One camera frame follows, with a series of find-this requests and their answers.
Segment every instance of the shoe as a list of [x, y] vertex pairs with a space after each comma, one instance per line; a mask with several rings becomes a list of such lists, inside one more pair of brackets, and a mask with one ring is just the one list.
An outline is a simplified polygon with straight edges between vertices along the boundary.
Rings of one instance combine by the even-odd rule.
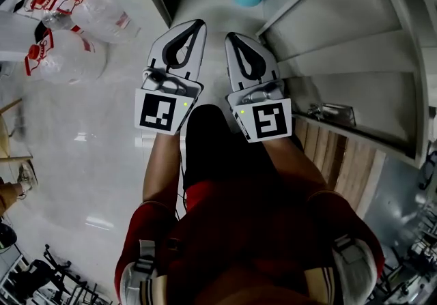
[[30, 160], [21, 162], [17, 182], [19, 184], [27, 184], [23, 185], [23, 193], [20, 196], [25, 196], [29, 190], [38, 186], [35, 171], [33, 170], [33, 165]]

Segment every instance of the wooden pallet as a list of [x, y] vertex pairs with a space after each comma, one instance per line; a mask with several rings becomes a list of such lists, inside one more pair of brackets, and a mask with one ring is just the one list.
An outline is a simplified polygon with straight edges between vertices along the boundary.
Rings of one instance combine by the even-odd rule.
[[296, 120], [295, 134], [328, 188], [343, 195], [363, 217], [376, 190], [385, 155], [301, 119]]

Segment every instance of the wooden chair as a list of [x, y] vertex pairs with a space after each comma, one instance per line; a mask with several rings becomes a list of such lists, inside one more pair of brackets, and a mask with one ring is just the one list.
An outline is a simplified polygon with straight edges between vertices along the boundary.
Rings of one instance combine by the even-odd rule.
[[17, 105], [22, 101], [23, 99], [18, 99], [4, 106], [3, 108], [0, 108], [0, 163], [31, 160], [33, 158], [32, 155], [23, 156], [23, 157], [11, 157], [8, 127], [6, 126], [5, 120], [2, 116], [4, 112], [6, 112], [7, 110], [9, 110], [10, 108], [14, 107], [15, 105]]

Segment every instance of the red sleeve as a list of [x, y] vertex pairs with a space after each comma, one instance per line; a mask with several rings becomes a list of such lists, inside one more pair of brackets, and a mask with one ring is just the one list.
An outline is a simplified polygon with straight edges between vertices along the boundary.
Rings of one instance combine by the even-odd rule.
[[349, 235], [366, 242], [375, 259], [378, 277], [381, 276], [385, 262], [381, 245], [371, 229], [340, 194], [332, 191], [318, 192], [310, 197], [308, 208], [325, 238], [335, 240]]
[[135, 211], [130, 219], [122, 255], [115, 268], [114, 282], [118, 298], [124, 269], [129, 263], [137, 261], [140, 257], [139, 241], [155, 241], [155, 244], [159, 244], [170, 232], [176, 221], [175, 216], [158, 202], [145, 202]]

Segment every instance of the white cabinet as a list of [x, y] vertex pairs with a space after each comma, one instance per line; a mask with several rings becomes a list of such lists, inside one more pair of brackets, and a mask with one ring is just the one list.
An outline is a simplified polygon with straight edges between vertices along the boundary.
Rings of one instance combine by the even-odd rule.
[[[147, 18], [139, 25], [163, 31], [201, 18], [217, 45], [229, 31], [258, 37], [279, 62], [296, 117], [419, 166], [427, 141], [427, 80], [437, 91], [436, 3], [263, 0], [242, 8], [234, 0], [128, 0], [126, 11], [143, 12]], [[356, 125], [308, 116], [324, 103], [351, 106]]]

